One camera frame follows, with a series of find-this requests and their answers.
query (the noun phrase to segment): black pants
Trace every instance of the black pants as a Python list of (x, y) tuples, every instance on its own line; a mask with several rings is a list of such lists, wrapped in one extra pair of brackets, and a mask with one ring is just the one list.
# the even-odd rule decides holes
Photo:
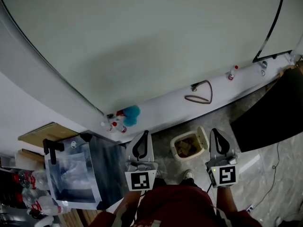
[[(162, 179), (162, 178), (155, 178), (155, 182), (153, 184), (153, 189), (155, 189), (157, 187), (165, 186), (165, 185), (167, 185), (167, 184), (164, 181), (164, 179)], [(198, 187), (195, 184), (195, 181), (194, 181), (193, 178), (188, 178), (186, 180), (182, 180), (182, 182), (179, 185)]]

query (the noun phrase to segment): person's left arm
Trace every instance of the person's left arm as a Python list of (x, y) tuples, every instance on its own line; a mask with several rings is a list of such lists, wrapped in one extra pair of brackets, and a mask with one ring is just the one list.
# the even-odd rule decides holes
[(119, 214), (119, 210), (123, 211), (124, 208), (126, 208), (126, 211), (121, 216), (122, 226), (129, 227), (134, 220), (140, 196), (141, 191), (128, 192), (113, 214), (108, 212), (99, 213), (89, 227), (111, 227), (117, 214)]

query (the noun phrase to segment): open lid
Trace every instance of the open lid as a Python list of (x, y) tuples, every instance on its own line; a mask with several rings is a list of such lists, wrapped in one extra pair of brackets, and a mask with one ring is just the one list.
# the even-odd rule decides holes
[(197, 135), (198, 135), (198, 141), (202, 148), (208, 149), (209, 148), (209, 141), (207, 138), (207, 135), (204, 131), (204, 129), (201, 126), (198, 126), (197, 128)]

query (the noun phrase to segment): person's right arm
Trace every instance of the person's right arm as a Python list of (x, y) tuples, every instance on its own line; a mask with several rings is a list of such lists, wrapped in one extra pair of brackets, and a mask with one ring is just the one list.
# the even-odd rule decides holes
[(247, 211), (238, 212), (230, 187), (218, 188), (217, 208), (225, 213), (233, 227), (262, 227)]

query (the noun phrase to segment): red shirt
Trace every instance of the red shirt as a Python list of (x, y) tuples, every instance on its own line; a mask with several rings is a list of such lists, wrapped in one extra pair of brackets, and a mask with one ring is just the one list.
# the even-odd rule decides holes
[[(208, 194), (197, 187), (182, 185), (161, 186), (142, 199), (134, 226), (150, 227), (155, 220), (160, 227), (205, 226), (220, 227), (222, 220), (211, 206)], [(111, 227), (115, 215), (101, 212), (91, 227)], [(233, 227), (261, 227), (246, 211), (228, 215)]]

